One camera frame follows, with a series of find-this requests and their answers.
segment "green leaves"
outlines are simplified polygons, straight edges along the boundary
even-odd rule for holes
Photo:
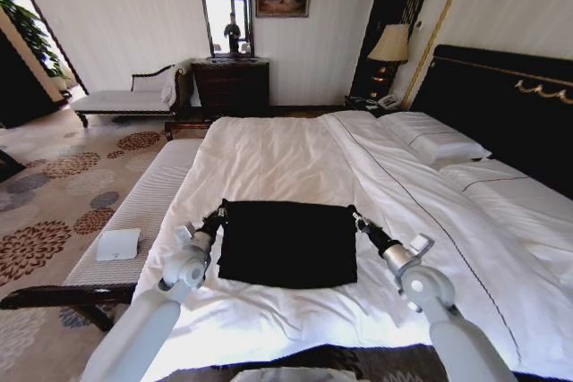
[[[44,66],[48,76],[64,76],[60,68],[60,62],[55,53],[50,49],[44,33],[36,24],[39,17],[26,8],[19,6],[14,0],[0,0],[0,6],[10,18],[10,21],[18,30],[34,56]]]

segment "pillow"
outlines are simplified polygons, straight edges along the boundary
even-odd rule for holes
[[[165,69],[162,73],[153,76],[133,76],[133,91],[157,91],[159,93],[165,86],[166,77],[173,75],[174,66]]]
[[[479,143],[422,112],[397,112],[384,115],[378,121],[427,165],[450,159],[469,161],[492,154]]]
[[[169,100],[171,99],[172,91],[173,91],[173,85],[169,85],[166,83],[166,85],[161,90],[161,95],[160,95],[161,101],[163,103],[167,103],[170,106],[171,104],[169,103]]]
[[[573,293],[573,201],[497,160],[440,170]]]

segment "wooden dresser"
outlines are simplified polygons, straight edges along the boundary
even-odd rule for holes
[[[193,61],[192,70],[207,115],[268,114],[269,60],[207,58]]]

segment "lamp shade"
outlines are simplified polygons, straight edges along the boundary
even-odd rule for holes
[[[404,62],[408,59],[408,24],[388,24],[368,58],[380,62]]]

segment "black headboard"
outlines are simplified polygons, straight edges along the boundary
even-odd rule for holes
[[[573,61],[439,45],[412,110],[573,199]]]

